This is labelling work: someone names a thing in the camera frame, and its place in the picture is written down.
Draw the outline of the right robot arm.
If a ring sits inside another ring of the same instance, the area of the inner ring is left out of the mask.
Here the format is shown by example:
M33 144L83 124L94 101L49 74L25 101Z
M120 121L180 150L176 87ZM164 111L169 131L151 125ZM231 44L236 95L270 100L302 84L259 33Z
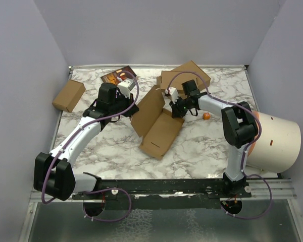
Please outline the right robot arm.
M229 144L228 165L223 174L222 193L227 197L234 197L246 187L244 168L249 146L259 133L258 119L247 102L236 104L216 98L206 91L200 92L193 80L183 83L182 87L186 95L185 99L174 87L165 90L165 95L171 99L173 118L183 118L188 112L197 116L198 111L203 110L222 119L224 138Z

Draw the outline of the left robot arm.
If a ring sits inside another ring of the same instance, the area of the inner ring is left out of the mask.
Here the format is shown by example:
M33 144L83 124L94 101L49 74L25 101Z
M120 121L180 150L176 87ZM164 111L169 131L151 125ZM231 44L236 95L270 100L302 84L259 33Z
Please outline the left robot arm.
M35 159L33 187L42 195L67 200L73 193L84 192L96 199L101 194L99 178L89 173L75 175L72 165L88 143L97 136L114 117L131 117L139 111L132 94L137 87L129 79L119 84L102 83L98 96L83 112L76 128L48 154L39 153Z

